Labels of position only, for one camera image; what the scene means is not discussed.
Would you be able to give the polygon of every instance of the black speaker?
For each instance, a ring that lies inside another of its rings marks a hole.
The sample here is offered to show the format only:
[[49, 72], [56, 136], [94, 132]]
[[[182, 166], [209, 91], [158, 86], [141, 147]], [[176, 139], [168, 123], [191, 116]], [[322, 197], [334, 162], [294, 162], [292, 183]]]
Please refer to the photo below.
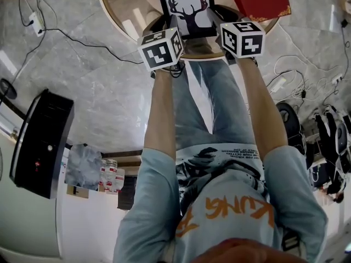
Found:
[[10, 178], [17, 186], [45, 198], [56, 198], [73, 115], [73, 100], [48, 90], [33, 100], [12, 156]]

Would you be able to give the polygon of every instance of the marble floor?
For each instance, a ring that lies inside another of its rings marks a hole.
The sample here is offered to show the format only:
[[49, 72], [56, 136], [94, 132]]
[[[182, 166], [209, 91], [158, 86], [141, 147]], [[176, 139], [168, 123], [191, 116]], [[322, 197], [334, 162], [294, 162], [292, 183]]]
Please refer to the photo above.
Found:
[[[57, 23], [58, 28], [73, 38], [89, 44], [107, 45], [123, 59], [140, 59], [136, 45], [114, 28], [99, 0], [39, 2], [47, 28], [55, 27]], [[28, 0], [28, 3], [31, 8], [36, 8], [36, 0]], [[335, 26], [331, 22], [334, 15], [340, 21], [342, 11], [339, 0], [290, 0], [290, 3], [292, 15], [282, 18], [267, 35], [265, 54], [257, 61], [266, 83], [275, 77], [274, 67], [277, 73], [285, 70], [303, 73], [307, 96], [298, 115], [304, 121], [333, 91], [330, 80], [345, 72], [341, 29], [339, 24]], [[21, 9], [27, 21], [31, 11], [24, 0], [21, 0]], [[19, 69], [26, 53], [36, 46], [39, 38], [31, 27], [22, 26], [18, 0], [0, 0], [0, 21], [0, 50], [4, 50]], [[345, 39], [350, 40], [351, 25], [344, 29], [344, 33]], [[231, 69], [245, 98], [238, 68], [232, 66]], [[13, 79], [1, 62], [0, 76]], [[285, 78], [285, 88], [272, 94], [277, 101], [290, 96], [302, 82], [293, 72], [286, 74]], [[350, 78], [351, 69], [343, 84], [339, 85], [338, 95], [331, 96], [328, 102], [351, 108], [351, 82], [347, 81]], [[13, 104], [23, 112], [44, 88], [75, 101], [75, 119], [69, 133], [72, 144], [87, 143], [102, 152], [139, 150], [143, 146], [153, 85], [143, 65], [120, 62], [104, 49], [86, 48], [59, 32], [47, 32], [43, 44], [29, 57], [14, 85], [19, 96]], [[190, 86], [207, 125], [211, 127], [208, 101], [192, 77]], [[289, 98], [287, 101], [292, 105], [301, 104], [301, 99]]]

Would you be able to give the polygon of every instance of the round table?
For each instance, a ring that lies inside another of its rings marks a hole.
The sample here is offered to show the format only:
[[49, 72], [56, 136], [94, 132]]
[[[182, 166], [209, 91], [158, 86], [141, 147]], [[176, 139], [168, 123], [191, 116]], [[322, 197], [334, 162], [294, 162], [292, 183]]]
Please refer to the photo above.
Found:
[[[237, 10], [234, 0], [214, 0], [215, 4], [224, 5]], [[155, 22], [162, 13], [160, 0], [100, 0], [101, 6], [112, 24], [130, 41], [136, 43], [143, 35], [144, 29]], [[261, 22], [268, 34], [277, 24], [279, 18]], [[215, 43], [216, 37], [208, 37], [212, 48], [211, 54], [184, 54], [183, 60], [213, 60], [224, 56], [220, 47]]]

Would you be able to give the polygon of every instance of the person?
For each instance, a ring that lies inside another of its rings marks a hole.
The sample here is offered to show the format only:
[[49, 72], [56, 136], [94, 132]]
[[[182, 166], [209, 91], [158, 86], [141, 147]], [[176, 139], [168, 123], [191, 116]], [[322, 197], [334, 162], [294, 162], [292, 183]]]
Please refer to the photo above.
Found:
[[186, 70], [178, 78], [156, 71], [134, 204], [120, 223], [114, 262], [305, 262], [281, 251], [287, 229], [299, 235], [306, 260], [318, 260], [327, 217], [305, 159], [288, 146], [254, 61], [237, 64], [251, 120], [223, 60], [190, 62], [210, 95], [212, 133]]
[[344, 200], [344, 189], [346, 187], [346, 181], [336, 169], [336, 163], [339, 158], [339, 154], [336, 151], [336, 123], [332, 112], [336, 112], [336, 110], [331, 105], [328, 105], [325, 108], [324, 115], [328, 120], [330, 134], [328, 134], [328, 131], [321, 115], [319, 114], [318, 109], [313, 112], [313, 118], [317, 122], [319, 136], [322, 143], [321, 154], [326, 159], [325, 168], [331, 181], [331, 184], [327, 189], [320, 188], [320, 190], [326, 196], [334, 195], [335, 198], [332, 200], [336, 203], [341, 203]]

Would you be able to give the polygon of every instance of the picture frame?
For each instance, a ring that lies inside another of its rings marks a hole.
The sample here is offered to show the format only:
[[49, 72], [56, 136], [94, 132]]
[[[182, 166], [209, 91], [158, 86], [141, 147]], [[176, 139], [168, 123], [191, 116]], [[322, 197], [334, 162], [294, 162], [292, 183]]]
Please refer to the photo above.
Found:
[[160, 2], [168, 27], [172, 13], [177, 16], [182, 39], [217, 35], [217, 31], [206, 12], [207, 8], [214, 5], [214, 0], [160, 0]]

